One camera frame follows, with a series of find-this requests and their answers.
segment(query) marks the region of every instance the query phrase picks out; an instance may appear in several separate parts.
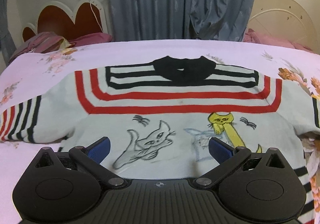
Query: flower print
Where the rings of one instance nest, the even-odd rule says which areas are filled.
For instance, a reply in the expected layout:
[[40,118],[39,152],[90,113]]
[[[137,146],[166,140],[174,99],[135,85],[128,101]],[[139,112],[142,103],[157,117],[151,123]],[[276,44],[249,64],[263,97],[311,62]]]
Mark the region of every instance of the flower print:
[[48,63],[52,62],[53,60],[60,59],[61,56],[62,56],[62,53],[61,53],[61,52],[52,53],[52,54],[50,54],[49,57],[46,59],[46,63],[45,63],[45,64],[48,64]]
[[318,80],[316,77],[312,77],[311,84],[315,87],[316,92],[320,95],[320,80]]
[[11,84],[9,87],[5,88],[3,92],[2,100],[0,101],[0,106],[7,103],[9,99],[13,97],[13,91],[17,88],[19,82],[16,82],[14,84]]
[[210,54],[207,54],[206,56],[209,57],[210,59],[216,61],[217,63],[225,64],[224,61],[222,59],[220,59],[219,57],[211,56]]
[[268,61],[272,61],[273,60],[273,57],[268,54],[266,51],[264,51],[263,54],[261,54],[262,57],[266,58]]
[[311,190],[313,194],[313,201],[315,204],[315,211],[320,212],[320,187],[316,186],[316,176],[312,176],[310,179]]
[[66,48],[62,51],[62,55],[70,55],[71,53],[74,53],[76,51],[78,50],[73,48]]
[[278,75],[284,80],[298,81],[298,77],[296,76],[296,74],[292,73],[291,71],[289,71],[286,68],[284,68],[284,69],[279,68]]
[[314,176],[319,169],[320,164],[320,140],[314,139],[310,140],[308,144],[303,143],[304,151],[306,153],[311,153],[307,160],[307,170],[309,176]]
[[311,96],[312,93],[308,88],[307,79],[304,78],[303,73],[298,69],[288,70],[287,68],[279,68],[278,75],[284,80],[290,80],[298,82],[300,87],[309,95]]

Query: striped sweater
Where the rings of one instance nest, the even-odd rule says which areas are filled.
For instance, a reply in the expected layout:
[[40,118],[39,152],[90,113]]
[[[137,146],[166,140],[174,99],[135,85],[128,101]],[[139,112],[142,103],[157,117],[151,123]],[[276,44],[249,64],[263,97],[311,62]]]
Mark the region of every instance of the striped sweater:
[[45,94],[1,115],[2,140],[47,143],[61,151],[102,136],[111,152],[101,163],[125,178],[199,176],[218,163],[213,136],[253,152],[277,147],[313,198],[299,135],[320,133],[319,103],[295,82],[199,59],[164,57],[147,64],[76,71]]

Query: crosshair marking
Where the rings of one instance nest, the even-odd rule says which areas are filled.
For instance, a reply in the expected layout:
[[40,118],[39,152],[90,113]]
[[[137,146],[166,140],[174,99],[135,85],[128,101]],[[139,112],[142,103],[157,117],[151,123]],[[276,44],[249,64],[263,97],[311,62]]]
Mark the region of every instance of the crosshair marking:
[[161,188],[165,184],[163,182],[157,182],[155,185],[157,185],[159,188]]

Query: sweater sleeve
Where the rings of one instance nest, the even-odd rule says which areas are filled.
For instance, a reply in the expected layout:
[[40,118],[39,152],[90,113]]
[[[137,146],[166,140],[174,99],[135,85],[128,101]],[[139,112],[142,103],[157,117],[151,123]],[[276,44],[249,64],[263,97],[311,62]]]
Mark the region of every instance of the sweater sleeve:
[[50,143],[74,131],[87,117],[76,92],[74,73],[43,95],[5,110],[0,115],[0,138],[28,143]]
[[294,128],[296,135],[320,134],[319,100],[309,96],[297,82],[282,81],[281,102],[277,112]]

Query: headboard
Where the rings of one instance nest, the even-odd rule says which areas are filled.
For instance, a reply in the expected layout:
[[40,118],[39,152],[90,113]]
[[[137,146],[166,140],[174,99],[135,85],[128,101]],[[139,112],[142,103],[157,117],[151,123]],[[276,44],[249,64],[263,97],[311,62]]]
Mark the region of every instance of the headboard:
[[320,50],[313,22],[295,0],[254,0],[247,28]]
[[[103,33],[108,33],[101,3],[97,0],[90,1]],[[23,28],[23,41],[41,32],[55,32],[67,40],[72,40],[89,33],[101,32],[101,29],[91,11],[88,0],[81,0],[74,11],[61,2],[51,1],[43,7],[35,25],[27,23]]]

